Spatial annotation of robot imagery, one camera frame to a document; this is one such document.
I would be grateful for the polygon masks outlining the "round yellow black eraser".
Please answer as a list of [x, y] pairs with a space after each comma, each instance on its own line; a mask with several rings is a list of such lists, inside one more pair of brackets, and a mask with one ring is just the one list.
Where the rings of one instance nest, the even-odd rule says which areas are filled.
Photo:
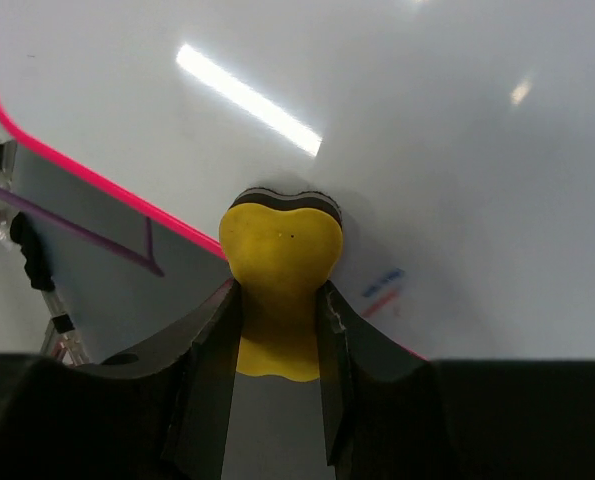
[[249, 188], [223, 215], [219, 242], [242, 291], [238, 372], [318, 379], [316, 296], [342, 254], [339, 205], [317, 191]]

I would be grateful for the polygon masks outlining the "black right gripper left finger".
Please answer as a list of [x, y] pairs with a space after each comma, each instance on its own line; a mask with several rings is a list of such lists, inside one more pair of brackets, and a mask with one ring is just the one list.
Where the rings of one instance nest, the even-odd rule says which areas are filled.
[[240, 289], [105, 361], [0, 354], [0, 479], [217, 479], [242, 327]]

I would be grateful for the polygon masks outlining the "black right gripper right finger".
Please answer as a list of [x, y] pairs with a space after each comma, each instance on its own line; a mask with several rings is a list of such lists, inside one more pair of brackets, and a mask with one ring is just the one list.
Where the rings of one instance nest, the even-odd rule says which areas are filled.
[[425, 360], [332, 284], [317, 341], [340, 479], [595, 479], [595, 361]]

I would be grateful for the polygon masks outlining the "pink framed whiteboard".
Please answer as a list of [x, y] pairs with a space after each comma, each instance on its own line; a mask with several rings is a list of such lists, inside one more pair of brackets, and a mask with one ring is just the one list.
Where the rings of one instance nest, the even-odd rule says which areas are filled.
[[0, 123], [212, 253], [331, 196], [425, 357], [595, 358], [595, 1], [0, 1]]

